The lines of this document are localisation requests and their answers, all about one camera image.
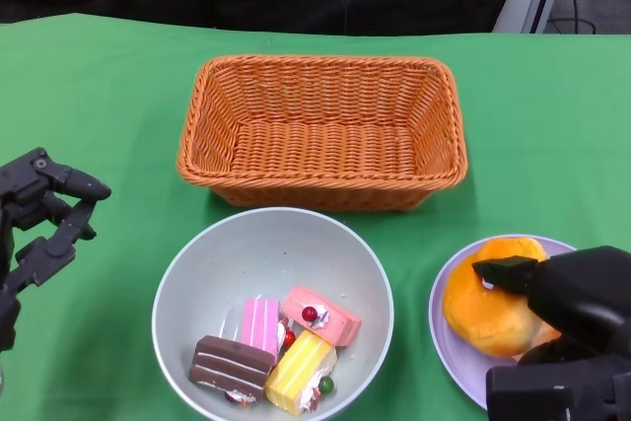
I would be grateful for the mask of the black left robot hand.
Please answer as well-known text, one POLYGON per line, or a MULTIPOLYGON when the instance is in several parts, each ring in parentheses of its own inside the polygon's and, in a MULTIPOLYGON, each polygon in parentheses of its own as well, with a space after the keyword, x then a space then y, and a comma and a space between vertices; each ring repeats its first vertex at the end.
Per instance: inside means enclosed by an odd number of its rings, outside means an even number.
POLYGON ((96 204, 110 188, 95 177, 54 162, 43 148, 1 167, 1 350, 14 347, 21 310, 18 295, 40 286, 73 261, 74 243, 97 233, 90 226, 96 204), (27 231, 44 221, 56 226, 14 251, 13 231, 27 231))

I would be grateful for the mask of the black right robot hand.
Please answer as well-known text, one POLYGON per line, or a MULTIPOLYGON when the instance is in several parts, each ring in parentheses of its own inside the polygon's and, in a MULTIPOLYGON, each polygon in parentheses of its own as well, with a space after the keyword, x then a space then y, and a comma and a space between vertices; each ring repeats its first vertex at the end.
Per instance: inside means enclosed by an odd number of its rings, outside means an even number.
POLYGON ((521 365, 569 362, 601 354, 630 357, 630 253, 598 246, 538 262, 510 256, 472 264, 483 281, 526 298, 560 336, 521 357, 521 365))

